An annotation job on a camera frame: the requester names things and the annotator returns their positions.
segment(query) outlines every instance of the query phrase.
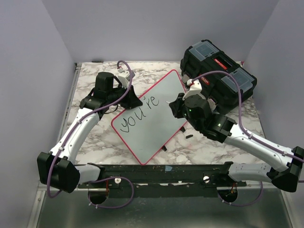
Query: red border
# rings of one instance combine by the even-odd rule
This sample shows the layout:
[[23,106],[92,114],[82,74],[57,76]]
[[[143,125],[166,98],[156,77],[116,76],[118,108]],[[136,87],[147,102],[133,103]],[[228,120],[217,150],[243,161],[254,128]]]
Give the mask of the red border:
[[[139,98],[141,98],[142,96],[144,96],[149,90],[151,90],[154,86],[156,86],[160,81],[162,81],[168,74],[170,74],[172,71],[175,71],[176,73],[177,73],[177,76],[179,77],[179,80],[180,80],[180,83],[181,83],[181,85],[182,85],[182,87],[184,88],[184,91],[186,92],[186,88],[185,88],[185,86],[184,86],[184,84],[183,84],[183,82],[181,81],[181,77],[180,77],[180,75],[179,75],[179,73],[176,71],[176,70],[171,70],[171,71],[169,71],[165,76],[163,76],[160,80],[158,80],[154,85],[152,85],[149,89],[147,89],[147,91],[145,91]],[[174,133],[173,134],[173,136],[171,136],[171,138],[167,141],[167,142],[165,142],[165,144],[163,145],[163,146],[161,146],[161,148],[146,162],[146,163],[141,163],[141,161],[136,157],[136,155],[133,153],[133,151],[131,150],[131,148],[129,147],[129,145],[125,142],[125,140],[121,137],[121,135],[118,133],[118,131],[114,128],[114,126],[113,126],[113,121],[117,118],[117,117],[119,117],[122,113],[124,113],[124,111],[125,110],[123,110],[121,113],[119,113],[117,116],[115,116],[114,118],[113,118],[113,120],[111,121],[111,126],[112,126],[112,128],[114,129],[114,131],[116,131],[116,133],[118,134],[118,136],[121,138],[121,140],[123,141],[123,143],[128,147],[128,149],[131,151],[131,153],[134,155],[134,157],[137,159],[137,161],[141,164],[141,165],[146,165],[161,149],[162,149],[162,147],[164,146],[164,145],[166,145],[167,144],[167,142],[168,141],[170,141],[170,139],[173,137],[173,136],[175,136],[176,135],[176,133],[179,131],[179,129],[177,130],[177,132],[176,133]]]

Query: black wire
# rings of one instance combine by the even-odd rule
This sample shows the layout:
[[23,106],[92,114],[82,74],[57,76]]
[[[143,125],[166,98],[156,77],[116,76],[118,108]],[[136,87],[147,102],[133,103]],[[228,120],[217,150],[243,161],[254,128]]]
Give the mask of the black wire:
[[118,109],[118,105],[116,105],[116,108],[115,108],[113,111],[111,111],[111,112],[109,112],[109,113],[104,113],[104,114],[110,114],[110,113],[113,113],[113,112],[117,111],[117,109]]

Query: toolbox lid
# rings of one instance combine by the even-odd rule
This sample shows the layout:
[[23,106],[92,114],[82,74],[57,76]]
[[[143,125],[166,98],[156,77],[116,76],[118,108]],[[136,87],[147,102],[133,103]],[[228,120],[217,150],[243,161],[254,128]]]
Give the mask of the toolbox lid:
[[[235,78],[239,88],[242,89],[243,92],[246,92],[247,90],[252,88],[253,84],[251,82],[254,81],[254,78],[251,77],[242,68],[238,68],[234,72],[231,72],[230,74]],[[226,85],[228,85],[234,92],[238,91],[237,86],[228,76],[223,77],[221,80]]]
[[189,50],[189,52],[193,54],[199,61],[203,61],[205,58],[219,52],[219,50],[208,41],[200,41],[195,45],[192,45],[192,48]]

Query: red-bordered whiteboard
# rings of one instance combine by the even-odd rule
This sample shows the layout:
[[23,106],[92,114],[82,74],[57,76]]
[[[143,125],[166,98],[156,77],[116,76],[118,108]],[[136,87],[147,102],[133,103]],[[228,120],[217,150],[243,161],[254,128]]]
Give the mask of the red-bordered whiteboard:
[[186,123],[174,118],[166,101],[175,101],[185,88],[176,70],[171,70],[139,99],[141,107],[124,110],[111,126],[141,165],[145,165]]

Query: gray wall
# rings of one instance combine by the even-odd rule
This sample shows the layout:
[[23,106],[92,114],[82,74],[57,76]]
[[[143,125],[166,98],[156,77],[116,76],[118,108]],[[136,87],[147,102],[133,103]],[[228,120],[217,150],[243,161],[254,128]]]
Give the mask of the gray wall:
[[210,39],[244,60],[278,0],[42,0],[77,62],[180,60]]
[[[281,0],[245,63],[258,78],[254,100],[266,137],[292,148],[304,147],[303,12],[303,0]],[[303,215],[303,184],[293,198]]]
[[0,2],[0,227],[26,227],[75,66],[40,0]]

